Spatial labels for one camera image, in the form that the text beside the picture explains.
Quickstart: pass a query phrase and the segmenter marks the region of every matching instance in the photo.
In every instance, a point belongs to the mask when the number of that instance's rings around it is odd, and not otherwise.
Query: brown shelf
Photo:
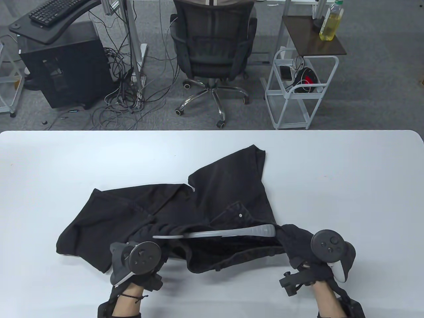
[[[312,29],[311,16],[283,16],[284,24],[300,56],[346,55],[335,36],[332,41],[322,41]]]

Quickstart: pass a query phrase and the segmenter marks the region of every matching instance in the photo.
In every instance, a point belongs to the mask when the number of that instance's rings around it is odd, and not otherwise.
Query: cooking oil bottle
[[[324,23],[322,24],[321,31],[319,33],[321,40],[333,40],[343,15],[344,9],[342,8],[342,4],[343,0],[335,0],[334,4],[328,8]]]

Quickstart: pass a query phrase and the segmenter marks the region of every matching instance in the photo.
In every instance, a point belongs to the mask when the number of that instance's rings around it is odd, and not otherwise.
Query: chrome chair base
[[[199,81],[199,80],[195,80],[195,79],[186,79],[183,82],[184,88],[185,89],[190,89],[192,85],[196,85],[196,86],[200,86],[203,88],[203,90],[201,90],[199,93],[191,95],[190,97],[188,97],[176,110],[175,113],[178,116],[181,116],[184,114],[184,108],[185,106],[187,106],[189,103],[191,103],[192,101],[194,101],[195,99],[198,99],[199,97],[205,95],[206,93],[211,93],[212,97],[215,101],[216,106],[218,107],[218,113],[219,113],[219,117],[220,120],[217,122],[216,126],[220,129],[225,127],[225,112],[222,109],[222,105],[221,105],[221,101],[219,99],[217,90],[221,89],[221,90],[228,90],[228,91],[236,91],[236,92],[240,92],[242,94],[244,94],[243,97],[243,104],[247,105],[250,104],[250,98],[249,98],[249,94],[242,88],[239,87],[233,87],[233,86],[225,86],[225,85],[217,85],[217,80],[214,78],[210,78],[209,82],[207,84]]]

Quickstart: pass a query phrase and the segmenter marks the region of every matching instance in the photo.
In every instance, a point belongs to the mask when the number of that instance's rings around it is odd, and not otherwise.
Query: computer case
[[[19,55],[52,108],[93,103],[116,87],[93,22],[73,23],[52,44],[18,37]]]

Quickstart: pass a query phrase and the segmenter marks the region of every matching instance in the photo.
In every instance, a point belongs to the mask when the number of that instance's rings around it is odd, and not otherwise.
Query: keyboard
[[[29,18],[41,25],[51,26],[90,0],[49,0],[29,14]]]

